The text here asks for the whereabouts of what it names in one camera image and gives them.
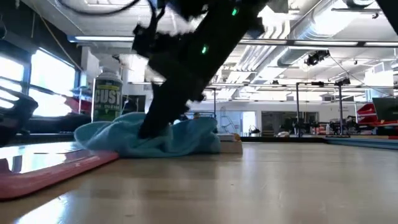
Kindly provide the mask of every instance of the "camera on ceiling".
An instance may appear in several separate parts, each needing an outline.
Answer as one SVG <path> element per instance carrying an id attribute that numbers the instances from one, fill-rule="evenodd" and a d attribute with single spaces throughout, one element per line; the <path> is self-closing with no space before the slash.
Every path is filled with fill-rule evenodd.
<path id="1" fill-rule="evenodd" d="M 308 59 L 306 59 L 304 63 L 308 66 L 314 66 L 329 56 L 329 50 L 317 50 L 316 52 L 309 54 Z"/>

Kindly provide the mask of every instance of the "black cable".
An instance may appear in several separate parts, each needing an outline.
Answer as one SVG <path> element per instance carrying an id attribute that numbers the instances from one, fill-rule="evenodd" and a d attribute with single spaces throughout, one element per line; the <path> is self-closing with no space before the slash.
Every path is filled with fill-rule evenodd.
<path id="1" fill-rule="evenodd" d="M 116 10 L 113 10 L 113 11 L 108 11 L 108 12 L 89 12 L 89 11 L 83 11 L 83 10 L 79 10 L 79 9 L 74 8 L 74 7 L 71 7 L 68 4 L 66 4 L 63 0 L 55 0 L 55 2 L 59 3 L 61 6 L 73 11 L 76 14 L 82 15 L 82 16 L 110 16 L 110 15 L 114 15 L 114 14 L 117 14 L 117 13 L 120 13 L 120 12 L 123 12 L 123 11 L 126 11 L 126 10 L 130 9 L 131 7 L 136 5 L 139 1 L 140 0 L 133 0 L 129 4 L 123 6 L 122 8 L 116 9 Z"/>
<path id="2" fill-rule="evenodd" d="M 156 17 L 156 8 L 154 6 L 154 3 L 151 0 L 147 0 L 147 1 L 148 1 L 148 4 L 149 4 L 149 7 L 150 7 L 150 12 L 152 14 L 151 17 L 150 17 L 150 23 L 149 23 L 148 30 L 151 30 L 153 32 L 153 36 L 155 36 L 156 28 L 157 28 L 157 22 L 158 22 L 157 17 Z"/>
<path id="3" fill-rule="evenodd" d="M 165 8 L 165 7 L 162 7 L 162 9 L 160 10 L 159 15 L 157 15 L 157 17 L 156 17 L 156 20 L 157 20 L 158 22 L 159 22 L 159 20 L 162 18 L 162 16 L 164 16 L 165 12 L 166 12 L 166 8 Z"/>
<path id="4" fill-rule="evenodd" d="M 366 87 L 368 87 L 368 88 L 370 88 L 370 89 L 372 89 L 372 90 L 374 90 L 374 91 L 378 91 L 379 93 L 387 94 L 387 93 L 384 93 L 383 91 L 380 91 L 380 90 L 377 90 L 377 89 L 375 89 L 375 88 L 372 88 L 372 87 L 368 86 L 367 84 L 365 84 L 364 82 L 362 82 L 360 79 L 358 79 L 358 78 L 356 78 L 354 75 L 350 74 L 350 72 L 347 71 L 346 69 L 344 69 L 343 66 L 341 66 L 340 63 L 338 63 L 332 56 L 330 56 L 330 58 L 331 58 L 341 69 L 343 69 L 343 71 L 346 72 L 347 75 L 349 75 L 350 77 L 353 77 L 355 80 L 357 80 L 357 81 L 359 81 L 360 83 L 362 83 L 362 85 L 364 85 L 364 86 L 366 86 Z"/>

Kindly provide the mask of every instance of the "can label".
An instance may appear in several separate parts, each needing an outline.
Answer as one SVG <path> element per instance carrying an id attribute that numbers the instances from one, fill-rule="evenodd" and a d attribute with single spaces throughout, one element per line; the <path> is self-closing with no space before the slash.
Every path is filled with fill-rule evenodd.
<path id="1" fill-rule="evenodd" d="M 113 121 L 121 114 L 122 83 L 113 80 L 95 80 L 93 121 Z"/>

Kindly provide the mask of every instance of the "window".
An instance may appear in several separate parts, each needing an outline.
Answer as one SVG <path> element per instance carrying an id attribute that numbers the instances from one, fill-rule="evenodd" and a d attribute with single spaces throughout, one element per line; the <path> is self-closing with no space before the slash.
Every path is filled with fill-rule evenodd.
<path id="1" fill-rule="evenodd" d="M 56 93 L 66 93 L 75 86 L 75 69 L 44 51 L 38 50 L 32 56 L 30 84 Z"/>
<path id="2" fill-rule="evenodd" d="M 22 81 L 25 70 L 22 64 L 15 62 L 9 58 L 0 56 L 0 68 L 1 68 L 0 76 L 16 81 Z M 3 86 L 4 88 L 14 91 L 22 91 L 22 87 L 20 85 L 1 78 L 0 78 L 0 86 Z M 0 97 L 10 99 L 10 94 L 7 93 L 6 91 L 0 91 Z M 10 108 L 12 107 L 12 104 L 0 100 L 0 107 Z"/>
<path id="3" fill-rule="evenodd" d="M 256 127 L 255 111 L 217 111 L 218 132 L 247 136 Z"/>
<path id="4" fill-rule="evenodd" d="M 30 84 L 52 90 L 59 94 L 70 95 L 70 90 L 75 86 L 75 69 L 69 64 L 38 50 L 32 56 L 32 73 Z M 34 115 L 38 116 L 64 116 L 72 110 L 64 104 L 65 98 L 58 95 L 42 93 L 33 88 L 29 90 L 39 107 Z"/>
<path id="5" fill-rule="evenodd" d="M 0 56 L 0 76 L 16 81 L 22 81 L 24 77 L 24 66 L 6 57 Z M 22 87 L 7 80 L 0 79 L 0 85 L 14 91 L 21 91 Z"/>

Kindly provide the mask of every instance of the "metal pole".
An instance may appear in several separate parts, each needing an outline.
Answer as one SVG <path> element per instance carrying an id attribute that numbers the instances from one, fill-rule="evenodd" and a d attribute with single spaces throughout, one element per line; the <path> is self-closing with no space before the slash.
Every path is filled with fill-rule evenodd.
<path id="1" fill-rule="evenodd" d="M 296 83 L 296 105 L 297 105 L 296 132 L 297 132 L 297 137 L 300 138 L 301 130 L 300 130 L 299 83 Z"/>
<path id="2" fill-rule="evenodd" d="M 214 119 L 217 119 L 217 114 L 216 114 L 216 88 L 214 89 Z"/>
<path id="3" fill-rule="evenodd" d="M 79 110 L 78 110 L 79 114 L 81 114 L 81 96 L 82 96 L 81 92 L 82 91 L 83 90 L 81 89 L 81 87 L 79 87 Z"/>
<path id="4" fill-rule="evenodd" d="M 340 107 L 340 135 L 343 135 L 343 99 L 341 97 L 341 84 L 338 85 L 338 99 L 339 107 Z"/>
<path id="5" fill-rule="evenodd" d="M 358 111 L 356 110 L 356 102 L 354 103 L 355 108 L 355 122 L 358 124 Z"/>

